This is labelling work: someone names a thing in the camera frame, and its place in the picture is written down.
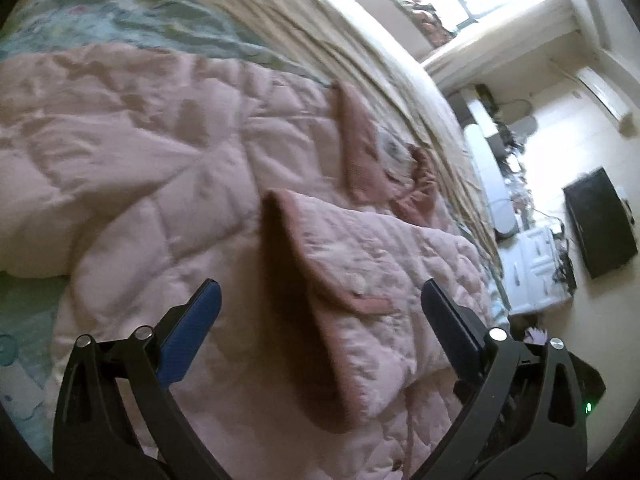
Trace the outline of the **clothes pile on windowsill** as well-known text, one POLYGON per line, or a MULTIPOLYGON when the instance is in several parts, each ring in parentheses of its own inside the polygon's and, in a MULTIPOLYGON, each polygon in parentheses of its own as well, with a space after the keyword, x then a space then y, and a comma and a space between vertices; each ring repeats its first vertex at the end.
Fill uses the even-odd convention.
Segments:
POLYGON ((449 44, 456 36, 455 32, 446 29, 431 3, 422 0, 399 0, 398 3, 408 17, 425 36, 431 47, 440 48, 449 44))

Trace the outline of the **white rounded vanity desk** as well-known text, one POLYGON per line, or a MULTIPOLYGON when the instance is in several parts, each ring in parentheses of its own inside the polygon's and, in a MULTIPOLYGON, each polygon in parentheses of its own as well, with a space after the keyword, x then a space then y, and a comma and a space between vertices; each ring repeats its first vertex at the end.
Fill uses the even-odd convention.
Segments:
POLYGON ((496 123, 477 92, 468 87, 461 90, 461 95, 473 118, 472 124, 463 129, 465 140, 484 188, 491 225, 498 240, 505 240, 518 232, 518 220, 498 165, 506 149, 496 123))

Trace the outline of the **black television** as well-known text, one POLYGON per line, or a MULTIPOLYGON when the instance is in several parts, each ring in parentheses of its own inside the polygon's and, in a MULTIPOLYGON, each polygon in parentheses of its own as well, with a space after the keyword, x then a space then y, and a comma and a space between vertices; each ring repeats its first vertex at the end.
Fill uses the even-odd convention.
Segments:
POLYGON ((604 168, 567 185, 563 194, 590 278, 626 266, 638 255, 632 222, 604 168))

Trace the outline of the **tan bed sheet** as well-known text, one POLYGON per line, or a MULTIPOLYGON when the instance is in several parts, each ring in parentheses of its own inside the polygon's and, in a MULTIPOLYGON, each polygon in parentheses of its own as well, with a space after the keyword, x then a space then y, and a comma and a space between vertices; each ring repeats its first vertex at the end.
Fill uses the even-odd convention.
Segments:
POLYGON ((442 194, 491 258, 485 194, 462 129, 433 79, 356 0, 195 0, 228 13, 291 62, 353 84, 375 119, 430 155, 442 194))

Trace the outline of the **teal cartoon print blanket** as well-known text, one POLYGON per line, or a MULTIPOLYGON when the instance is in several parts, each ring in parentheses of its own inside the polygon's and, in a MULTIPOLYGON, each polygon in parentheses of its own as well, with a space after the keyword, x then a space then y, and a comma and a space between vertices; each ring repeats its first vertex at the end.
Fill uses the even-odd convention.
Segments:
MULTIPOLYGON (((2 26, 1 57, 106 42, 240 58, 303 77, 309 74, 227 13, 193 0, 24 0, 2 26)), ((44 386, 52 368, 53 322, 67 282, 64 275, 1 275, 1 402, 46 465, 52 463, 52 452, 44 386)))

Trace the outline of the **pink quilted coat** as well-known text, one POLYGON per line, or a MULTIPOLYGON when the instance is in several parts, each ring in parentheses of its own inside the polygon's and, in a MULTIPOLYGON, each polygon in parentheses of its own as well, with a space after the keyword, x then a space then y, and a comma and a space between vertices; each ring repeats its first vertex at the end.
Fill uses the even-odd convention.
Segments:
POLYGON ((2 404, 51 413, 79 335, 130 336, 211 279, 219 318, 171 391, 230 476, 409 478, 460 411, 423 283, 494 318, 461 139, 445 162, 346 82, 129 44, 9 58, 1 269, 67 285, 43 379, 2 335, 2 404))

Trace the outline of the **white dresser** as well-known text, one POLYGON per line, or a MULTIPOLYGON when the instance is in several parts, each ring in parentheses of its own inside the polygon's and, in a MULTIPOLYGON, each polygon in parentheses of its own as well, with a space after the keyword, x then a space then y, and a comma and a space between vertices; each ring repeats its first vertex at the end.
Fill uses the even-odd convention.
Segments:
POLYGON ((548 226, 519 232, 498 246, 510 315, 528 315, 570 301, 561 260, 548 226))

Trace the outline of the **white air conditioner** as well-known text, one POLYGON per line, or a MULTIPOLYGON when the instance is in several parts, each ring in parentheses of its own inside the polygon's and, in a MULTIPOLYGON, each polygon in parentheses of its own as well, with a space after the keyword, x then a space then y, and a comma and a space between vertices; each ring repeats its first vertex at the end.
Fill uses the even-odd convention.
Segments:
POLYGON ((632 123, 632 111, 618 92, 591 67, 581 67, 574 76, 603 106, 617 131, 624 132, 632 123))

